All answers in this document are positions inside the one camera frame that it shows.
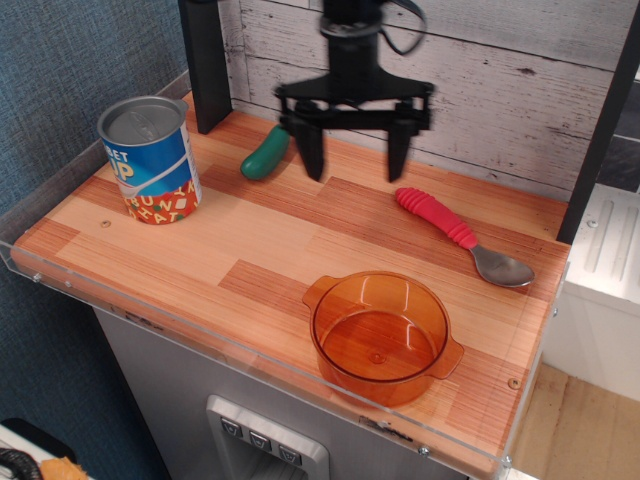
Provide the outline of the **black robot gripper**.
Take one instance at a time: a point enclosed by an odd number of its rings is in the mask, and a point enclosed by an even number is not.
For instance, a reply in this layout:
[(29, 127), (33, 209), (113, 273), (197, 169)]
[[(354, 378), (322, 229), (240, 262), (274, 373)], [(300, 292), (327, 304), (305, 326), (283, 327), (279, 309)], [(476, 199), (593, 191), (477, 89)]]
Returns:
[(328, 72), (279, 86), (280, 123), (292, 133), (307, 175), (324, 171), (325, 129), (386, 130), (388, 181), (403, 173), (412, 134), (430, 128), (429, 82), (402, 78), (379, 64), (378, 30), (321, 31)]

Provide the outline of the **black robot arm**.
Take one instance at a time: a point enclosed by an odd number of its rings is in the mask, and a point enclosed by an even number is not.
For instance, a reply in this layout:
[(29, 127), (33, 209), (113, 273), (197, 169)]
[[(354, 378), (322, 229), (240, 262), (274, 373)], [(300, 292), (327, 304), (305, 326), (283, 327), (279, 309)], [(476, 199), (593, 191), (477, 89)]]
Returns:
[(411, 139), (430, 128), (430, 97), (435, 87), (401, 78), (379, 64), (378, 37), (399, 55), (383, 29), (382, 1), (324, 1), (319, 22), (327, 40), (328, 73), (279, 86), (280, 125), (292, 135), (308, 176), (324, 170), (326, 130), (381, 130), (387, 133), (388, 180), (403, 173)]

